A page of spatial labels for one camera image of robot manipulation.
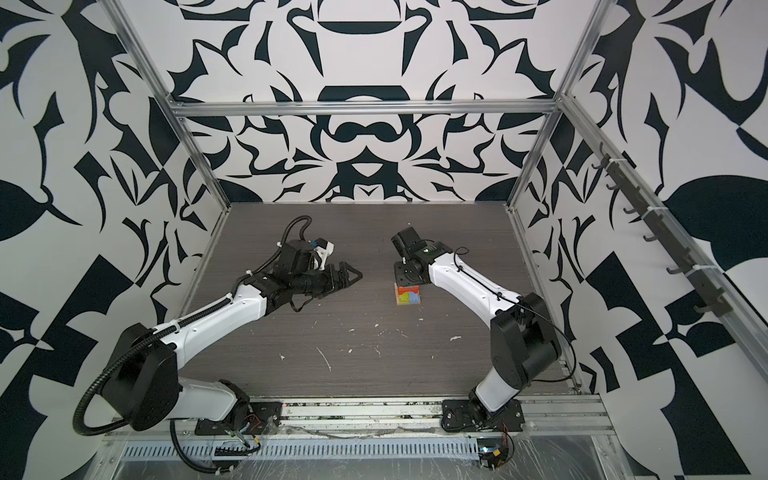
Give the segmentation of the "natural wood long block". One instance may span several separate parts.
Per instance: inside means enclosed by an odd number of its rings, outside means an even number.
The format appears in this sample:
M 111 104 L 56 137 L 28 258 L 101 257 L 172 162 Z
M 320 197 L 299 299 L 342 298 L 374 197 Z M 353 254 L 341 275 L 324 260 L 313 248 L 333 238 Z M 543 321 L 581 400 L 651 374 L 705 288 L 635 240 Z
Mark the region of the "natural wood long block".
M 395 285 L 395 300 L 398 306 L 420 304 L 420 287 Z

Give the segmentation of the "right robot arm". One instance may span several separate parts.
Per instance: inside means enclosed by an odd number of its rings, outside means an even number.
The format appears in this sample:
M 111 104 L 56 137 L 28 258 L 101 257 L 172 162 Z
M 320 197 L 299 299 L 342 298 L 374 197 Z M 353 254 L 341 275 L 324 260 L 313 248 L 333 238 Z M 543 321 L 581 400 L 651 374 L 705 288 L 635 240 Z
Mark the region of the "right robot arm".
M 457 250 L 422 238 L 408 227 L 392 237 L 400 257 L 394 264 L 400 287 L 434 285 L 451 294 L 488 327 L 492 367 L 461 407 L 443 414 L 447 431 L 499 429 L 516 417 L 516 397 L 558 362 L 560 330 L 537 294 L 522 296 L 470 267 Z

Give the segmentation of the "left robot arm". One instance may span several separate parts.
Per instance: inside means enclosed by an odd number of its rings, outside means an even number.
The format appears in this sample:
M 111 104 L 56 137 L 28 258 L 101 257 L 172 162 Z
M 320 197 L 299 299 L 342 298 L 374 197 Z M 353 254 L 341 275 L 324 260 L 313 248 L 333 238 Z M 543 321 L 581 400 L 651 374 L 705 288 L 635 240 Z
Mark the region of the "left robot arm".
M 265 266 L 247 271 L 220 299 L 153 328 L 127 328 L 96 394 L 135 431 L 182 419 L 242 429 L 250 414 L 250 400 L 242 389 L 226 380 L 186 379 L 180 369 L 230 333 L 285 305 L 300 311 L 296 296 L 311 302 L 361 280 L 362 272 L 348 263 L 329 263 L 333 249 L 324 239 L 287 241 Z

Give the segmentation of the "green circuit board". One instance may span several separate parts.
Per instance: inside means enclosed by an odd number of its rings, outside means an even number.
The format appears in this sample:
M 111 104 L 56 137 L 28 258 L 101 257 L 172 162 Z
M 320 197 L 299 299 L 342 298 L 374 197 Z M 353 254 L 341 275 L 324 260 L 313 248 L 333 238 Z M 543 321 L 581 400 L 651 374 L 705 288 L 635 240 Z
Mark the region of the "green circuit board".
M 511 437 L 504 437 L 500 444 L 481 445 L 479 465 L 488 470 L 497 470 L 507 464 L 515 455 L 516 447 Z

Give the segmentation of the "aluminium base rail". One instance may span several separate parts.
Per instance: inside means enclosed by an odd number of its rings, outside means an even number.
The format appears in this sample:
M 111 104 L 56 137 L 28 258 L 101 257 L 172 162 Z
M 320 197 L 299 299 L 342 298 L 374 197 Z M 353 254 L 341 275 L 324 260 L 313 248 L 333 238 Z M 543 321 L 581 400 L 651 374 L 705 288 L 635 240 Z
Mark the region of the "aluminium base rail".
M 498 438 L 498 429 L 447 432 L 441 428 L 443 397 L 276 398 L 280 412 L 254 423 L 264 439 Z M 519 396 L 523 421 L 507 431 L 536 436 L 614 437 L 614 425 L 595 395 Z

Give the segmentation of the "black wall hook rack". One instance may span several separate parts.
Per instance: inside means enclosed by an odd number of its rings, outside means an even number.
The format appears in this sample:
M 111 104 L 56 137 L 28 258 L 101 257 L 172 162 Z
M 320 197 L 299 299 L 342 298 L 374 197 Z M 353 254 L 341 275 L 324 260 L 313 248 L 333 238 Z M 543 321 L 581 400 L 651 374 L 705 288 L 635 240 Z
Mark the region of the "black wall hook rack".
M 619 191 L 630 206 L 624 210 L 628 215 L 639 218 L 650 230 L 646 242 L 659 243 L 674 265 L 666 269 L 670 275 L 682 275 L 698 293 L 703 304 L 696 305 L 699 313 L 712 313 L 723 317 L 734 311 L 726 298 L 723 282 L 717 278 L 718 268 L 694 248 L 693 240 L 661 200 L 635 171 L 625 158 L 613 158 L 601 152 L 601 159 L 595 166 L 611 178 L 611 191 Z

